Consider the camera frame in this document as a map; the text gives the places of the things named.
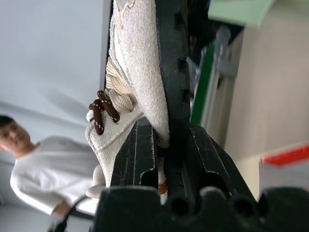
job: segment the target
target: person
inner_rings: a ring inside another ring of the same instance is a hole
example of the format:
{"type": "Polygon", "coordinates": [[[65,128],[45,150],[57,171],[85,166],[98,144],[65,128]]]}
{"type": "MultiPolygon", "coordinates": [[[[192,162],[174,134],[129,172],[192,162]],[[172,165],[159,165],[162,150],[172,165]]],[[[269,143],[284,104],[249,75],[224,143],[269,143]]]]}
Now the person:
{"type": "MultiPolygon", "coordinates": [[[[99,164],[89,146],[67,138],[53,136],[32,143],[29,133],[8,116],[0,116],[0,150],[16,158],[10,182],[17,197],[59,217],[92,186],[99,164]]],[[[97,203],[88,199],[77,210],[94,215],[97,203]]]]}

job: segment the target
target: man's hand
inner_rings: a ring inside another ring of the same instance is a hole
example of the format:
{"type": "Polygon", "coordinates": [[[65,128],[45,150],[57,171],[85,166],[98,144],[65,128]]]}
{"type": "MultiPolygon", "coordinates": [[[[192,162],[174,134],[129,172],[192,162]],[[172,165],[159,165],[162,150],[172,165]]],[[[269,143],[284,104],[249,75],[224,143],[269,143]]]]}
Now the man's hand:
{"type": "Polygon", "coordinates": [[[53,210],[52,215],[55,215],[57,217],[64,217],[71,207],[68,205],[68,203],[63,202],[56,206],[56,208],[53,210]]]}

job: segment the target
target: man's hair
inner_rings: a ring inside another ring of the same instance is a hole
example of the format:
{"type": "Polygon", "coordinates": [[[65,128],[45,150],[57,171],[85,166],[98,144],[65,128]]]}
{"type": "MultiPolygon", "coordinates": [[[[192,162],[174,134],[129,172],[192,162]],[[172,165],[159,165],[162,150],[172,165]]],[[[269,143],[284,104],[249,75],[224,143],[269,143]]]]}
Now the man's hair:
{"type": "Polygon", "coordinates": [[[0,115],[0,127],[4,127],[10,124],[11,122],[14,122],[14,119],[12,119],[9,116],[0,115]]]}

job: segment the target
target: red object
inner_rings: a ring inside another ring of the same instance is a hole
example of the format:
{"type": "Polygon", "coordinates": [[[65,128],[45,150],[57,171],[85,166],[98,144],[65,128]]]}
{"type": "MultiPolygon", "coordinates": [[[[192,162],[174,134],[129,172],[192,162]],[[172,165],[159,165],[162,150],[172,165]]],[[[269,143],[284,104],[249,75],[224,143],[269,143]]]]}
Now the red object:
{"type": "Polygon", "coordinates": [[[302,162],[309,159],[309,145],[300,148],[285,151],[278,155],[264,157],[261,159],[262,163],[269,163],[279,167],[290,165],[296,162],[302,162]]]}

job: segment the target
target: man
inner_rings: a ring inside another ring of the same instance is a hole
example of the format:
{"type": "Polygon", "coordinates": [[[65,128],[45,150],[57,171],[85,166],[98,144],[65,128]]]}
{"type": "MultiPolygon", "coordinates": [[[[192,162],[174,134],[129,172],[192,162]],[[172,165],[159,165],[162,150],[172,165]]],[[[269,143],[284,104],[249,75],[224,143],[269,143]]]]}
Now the man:
{"type": "MultiPolygon", "coordinates": [[[[17,197],[59,217],[92,186],[92,174],[99,164],[90,147],[66,138],[32,143],[27,131],[7,116],[0,116],[0,150],[16,158],[11,187],[17,197]]],[[[97,203],[88,199],[77,209],[94,215],[97,203]]]]}

